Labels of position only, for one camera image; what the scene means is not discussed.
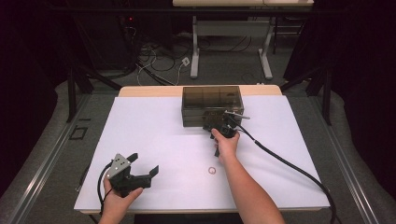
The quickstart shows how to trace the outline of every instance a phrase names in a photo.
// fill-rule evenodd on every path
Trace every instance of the hand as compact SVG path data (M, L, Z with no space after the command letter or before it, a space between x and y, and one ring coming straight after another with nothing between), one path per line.
M121 198L115 190L111 188L110 181L105 177L103 180L105 193L108 193L104 201L104 211L99 223L120 223L131 203L143 192L142 188L135 189L125 198Z
M232 138L224 137L217 129L211 130L215 136L216 148L219 149L219 160L224 165L226 161L236 159L236 147L239 140L239 132L235 131Z

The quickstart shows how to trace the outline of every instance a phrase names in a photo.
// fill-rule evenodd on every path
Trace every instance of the table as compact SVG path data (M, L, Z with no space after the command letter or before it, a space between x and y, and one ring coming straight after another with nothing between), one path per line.
M245 115L242 125L265 146L318 178L287 98L277 86L240 86ZM160 172L150 189L132 204L135 214L235 212L233 197L213 140L202 128L183 128L182 87L125 87L108 116L75 209L97 214L96 184L116 153L138 153L133 175ZM273 159L241 135L238 158L282 210L329 207L324 193L310 180ZM208 168L215 168L214 175Z
M311 7L313 0L173 0L174 7ZM268 21L198 21L192 17L191 78L198 78L199 35L250 35L265 36L259 56L266 79L272 79L267 52L274 30L273 20Z

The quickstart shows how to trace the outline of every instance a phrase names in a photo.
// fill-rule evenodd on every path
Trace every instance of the dark transparent box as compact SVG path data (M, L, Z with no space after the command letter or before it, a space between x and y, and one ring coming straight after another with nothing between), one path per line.
M221 124L224 111L243 115L238 86L184 87L181 114L184 127Z

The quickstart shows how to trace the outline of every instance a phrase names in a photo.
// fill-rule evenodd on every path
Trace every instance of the person's left hand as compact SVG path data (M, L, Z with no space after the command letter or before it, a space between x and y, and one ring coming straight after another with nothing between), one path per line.
M105 187L105 195L108 194L105 197L104 210L99 223L120 223L128 207L143 192L143 189L135 189L125 198L121 198L121 196L111 188L110 181L106 177L103 180L103 185Z

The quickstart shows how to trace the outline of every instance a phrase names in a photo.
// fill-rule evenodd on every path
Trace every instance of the white tabletop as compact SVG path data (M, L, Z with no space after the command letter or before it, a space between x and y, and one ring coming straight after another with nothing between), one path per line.
M243 96L242 125L264 146L318 177L285 96ZM75 204L83 213L97 213L98 177L116 153L129 157L132 175L160 172L151 188L132 204L134 213L207 213L236 211L224 169L214 156L214 141L202 128L184 128L181 97L117 97ZM273 197L280 209L328 207L312 181L259 149L241 133L237 156L247 171ZM214 175L208 172L213 167Z
M173 0L175 7L295 7L313 4L313 0Z

